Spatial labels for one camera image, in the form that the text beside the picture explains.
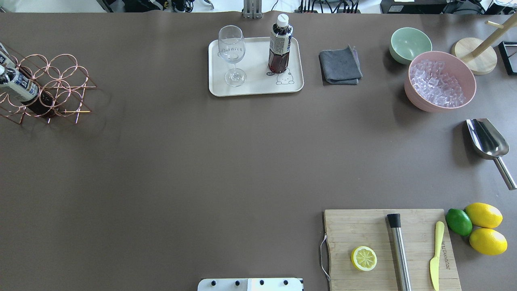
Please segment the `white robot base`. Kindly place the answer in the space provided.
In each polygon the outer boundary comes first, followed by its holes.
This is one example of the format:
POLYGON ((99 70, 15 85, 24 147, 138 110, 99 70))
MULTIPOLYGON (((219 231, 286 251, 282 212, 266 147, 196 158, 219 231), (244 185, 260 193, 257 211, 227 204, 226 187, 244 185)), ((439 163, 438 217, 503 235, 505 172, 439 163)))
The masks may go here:
POLYGON ((198 291, 303 291, 302 278, 205 278, 198 291))

